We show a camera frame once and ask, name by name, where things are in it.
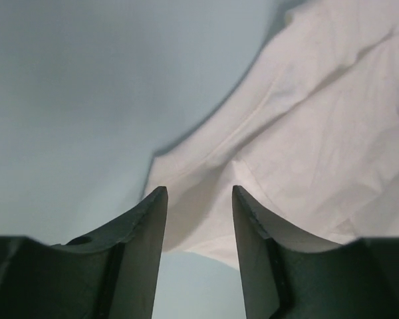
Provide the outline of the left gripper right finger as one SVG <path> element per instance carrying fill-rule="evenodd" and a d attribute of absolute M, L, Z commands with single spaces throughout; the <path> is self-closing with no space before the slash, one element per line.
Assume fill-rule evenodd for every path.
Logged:
<path fill-rule="evenodd" d="M 232 191 L 248 318 L 399 318 L 399 237 L 324 240 Z"/>

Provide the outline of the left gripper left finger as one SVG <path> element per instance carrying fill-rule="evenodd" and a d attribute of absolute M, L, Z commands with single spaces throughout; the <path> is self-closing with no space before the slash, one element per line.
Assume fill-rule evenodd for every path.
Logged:
<path fill-rule="evenodd" d="M 168 193 L 65 245 L 0 236 L 0 318 L 150 318 Z"/>

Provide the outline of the white t shirt red print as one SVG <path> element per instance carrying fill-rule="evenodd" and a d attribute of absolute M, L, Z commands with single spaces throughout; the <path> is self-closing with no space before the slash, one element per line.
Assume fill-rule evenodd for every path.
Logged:
<path fill-rule="evenodd" d="M 320 237 L 399 236 L 399 1 L 307 1 L 192 135 L 154 159 L 164 252 L 237 267 L 232 189 Z"/>

